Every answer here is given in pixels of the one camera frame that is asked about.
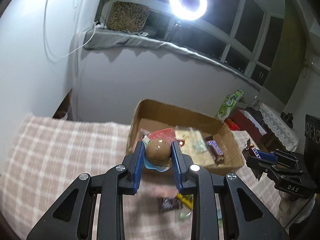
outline window sill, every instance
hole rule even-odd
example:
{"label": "window sill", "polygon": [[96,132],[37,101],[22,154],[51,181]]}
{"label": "window sill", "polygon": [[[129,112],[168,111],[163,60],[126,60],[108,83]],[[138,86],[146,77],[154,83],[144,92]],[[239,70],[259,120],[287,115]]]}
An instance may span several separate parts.
{"label": "window sill", "polygon": [[[93,30],[87,31],[84,39],[86,43],[93,34]],[[131,48],[145,48],[145,49],[159,49],[164,48],[168,51],[180,55],[184,55],[193,59],[201,60],[214,66],[218,66],[225,71],[233,73],[235,76],[243,79],[245,82],[250,84],[256,90],[260,91],[261,86],[253,80],[247,78],[241,72],[234,68],[226,65],[213,58],[208,58],[197,52],[191,51],[187,48],[179,47],[175,44],[160,41],[152,38],[142,37],[135,34],[129,34],[125,32],[116,32],[106,29],[97,29],[93,38],[84,46],[86,50],[105,50],[115,47],[131,47]]]}

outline bed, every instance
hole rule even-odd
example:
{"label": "bed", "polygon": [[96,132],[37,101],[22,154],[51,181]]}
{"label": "bed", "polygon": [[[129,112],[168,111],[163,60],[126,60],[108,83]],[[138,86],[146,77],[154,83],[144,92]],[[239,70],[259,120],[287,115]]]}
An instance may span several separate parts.
{"label": "bed", "polygon": [[[0,210],[20,239],[81,173],[105,173],[122,162],[130,126],[84,123],[29,115],[15,137],[1,175]],[[243,148],[246,131],[233,135]],[[276,216],[280,203],[274,182],[265,174],[260,181],[244,166],[237,175]],[[142,176],[135,196],[124,196],[126,239],[190,239],[191,220],[176,222],[175,212],[159,214],[154,185],[174,185],[173,178]],[[97,201],[96,214],[99,209]],[[96,239],[95,216],[92,239]]]}

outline metal bolt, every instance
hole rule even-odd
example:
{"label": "metal bolt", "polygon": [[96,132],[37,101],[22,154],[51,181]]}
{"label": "metal bolt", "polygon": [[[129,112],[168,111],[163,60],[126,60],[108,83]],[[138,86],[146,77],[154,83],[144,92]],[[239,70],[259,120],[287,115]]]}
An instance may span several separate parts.
{"label": "metal bolt", "polygon": [[82,174],[79,176],[79,179],[81,179],[81,180],[86,180],[87,178],[89,178],[89,175],[86,174],[86,173],[82,173]]}
{"label": "metal bolt", "polygon": [[199,170],[200,170],[200,166],[199,166],[199,165],[196,165],[196,164],[192,164],[192,165],[190,166],[190,169],[191,169],[192,171],[199,171]]}
{"label": "metal bolt", "polygon": [[228,178],[228,179],[231,179],[231,180],[234,180],[234,179],[237,178],[237,175],[234,174],[234,173],[228,173],[228,174],[227,174],[227,178]]}
{"label": "metal bolt", "polygon": [[124,171],[125,170],[125,166],[124,165],[118,165],[118,166],[116,166],[116,170],[117,171]]}

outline brown egg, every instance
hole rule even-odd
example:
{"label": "brown egg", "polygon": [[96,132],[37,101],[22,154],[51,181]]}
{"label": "brown egg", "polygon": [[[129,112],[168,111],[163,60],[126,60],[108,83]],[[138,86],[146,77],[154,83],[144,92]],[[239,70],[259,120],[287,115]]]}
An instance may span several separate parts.
{"label": "brown egg", "polygon": [[147,160],[156,166],[164,166],[171,156],[171,146],[164,139],[152,140],[146,148]]}

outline lace doily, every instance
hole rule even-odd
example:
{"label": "lace doily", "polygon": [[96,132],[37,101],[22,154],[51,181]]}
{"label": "lace doily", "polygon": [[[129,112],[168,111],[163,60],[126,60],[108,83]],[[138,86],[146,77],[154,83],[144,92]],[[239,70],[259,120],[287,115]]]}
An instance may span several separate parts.
{"label": "lace doily", "polygon": [[297,149],[299,137],[285,124],[280,114],[271,106],[260,101],[255,103],[254,109],[261,112],[265,124],[268,125],[275,136],[279,138],[283,146],[288,151],[294,152]]}

